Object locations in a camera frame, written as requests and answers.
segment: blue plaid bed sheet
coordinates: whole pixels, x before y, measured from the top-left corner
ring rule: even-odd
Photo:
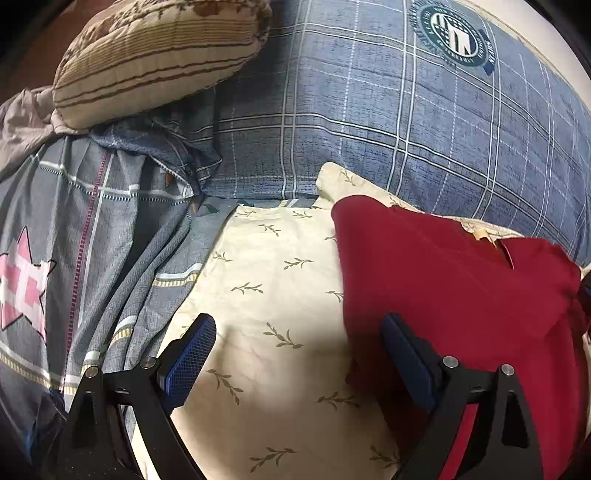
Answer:
[[[271,5],[268,44],[239,74],[91,136],[142,151],[158,131],[150,154],[227,198],[313,196],[334,161],[426,212],[541,236],[591,261],[589,111],[519,39],[442,2],[487,36],[488,74],[428,48],[411,0]]]

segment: brown floor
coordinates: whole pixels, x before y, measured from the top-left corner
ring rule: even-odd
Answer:
[[[53,83],[61,57],[80,30],[113,0],[76,0],[75,5],[48,25],[29,47],[17,68],[0,86],[0,103],[23,88],[36,88]]]

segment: metal screw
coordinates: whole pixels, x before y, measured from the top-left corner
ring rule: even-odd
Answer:
[[[510,366],[509,364],[503,364],[501,365],[501,371],[507,376],[510,377],[511,375],[513,375],[515,373],[515,368],[513,368],[512,366]]]
[[[460,362],[458,362],[457,358],[454,356],[448,355],[443,357],[443,365],[448,368],[456,368],[459,364]]]
[[[96,377],[99,373],[99,368],[92,365],[92,367],[88,367],[86,372],[84,373],[88,378]]]
[[[147,370],[148,368],[152,368],[154,365],[156,365],[156,359],[153,356],[147,356],[140,362],[140,365],[142,368]]]

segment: cream pillowcase with leaf print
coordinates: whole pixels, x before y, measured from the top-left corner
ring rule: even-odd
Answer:
[[[394,442],[379,407],[345,383],[350,354],[329,210],[240,206],[161,351],[201,312],[217,339],[174,424],[209,480],[389,480]],[[158,476],[139,430],[142,473]]]

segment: pillow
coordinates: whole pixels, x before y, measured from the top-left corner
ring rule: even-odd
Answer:
[[[256,56],[270,21],[267,0],[118,0],[67,49],[56,109],[87,128],[210,87]]]

